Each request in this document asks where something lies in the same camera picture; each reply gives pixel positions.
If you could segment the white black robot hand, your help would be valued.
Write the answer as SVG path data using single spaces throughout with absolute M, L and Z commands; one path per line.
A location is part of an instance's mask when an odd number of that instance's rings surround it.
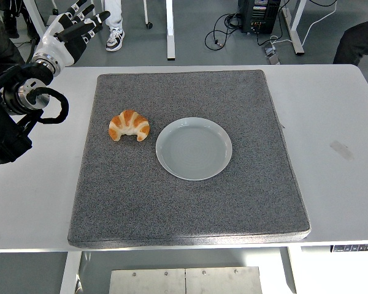
M 91 15 L 94 4 L 83 8 L 85 3 L 76 1 L 53 20 L 37 46 L 32 62 L 46 63 L 57 74 L 80 59 L 88 42 L 110 17 L 109 11 Z

